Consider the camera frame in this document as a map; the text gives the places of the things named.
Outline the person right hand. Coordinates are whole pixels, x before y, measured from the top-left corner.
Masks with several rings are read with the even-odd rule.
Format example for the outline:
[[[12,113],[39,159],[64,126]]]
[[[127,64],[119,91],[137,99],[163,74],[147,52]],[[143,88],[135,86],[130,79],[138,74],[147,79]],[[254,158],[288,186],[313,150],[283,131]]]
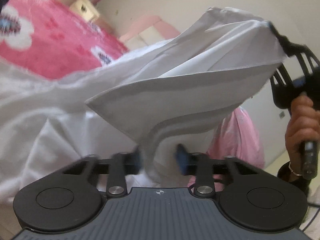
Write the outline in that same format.
[[[285,145],[291,162],[300,159],[298,149],[304,141],[319,141],[319,111],[302,94],[291,103],[291,118],[285,133]]]

